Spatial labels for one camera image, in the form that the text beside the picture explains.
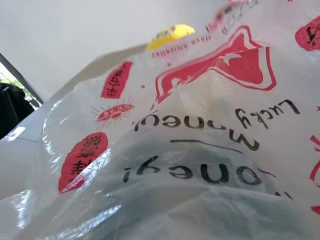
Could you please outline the clear plastic bag red print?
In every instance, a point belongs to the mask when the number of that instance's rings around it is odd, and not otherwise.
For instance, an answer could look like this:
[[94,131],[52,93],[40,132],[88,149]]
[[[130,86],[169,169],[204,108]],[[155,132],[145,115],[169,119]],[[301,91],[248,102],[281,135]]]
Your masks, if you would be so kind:
[[0,240],[320,240],[320,0],[232,0],[50,108]]

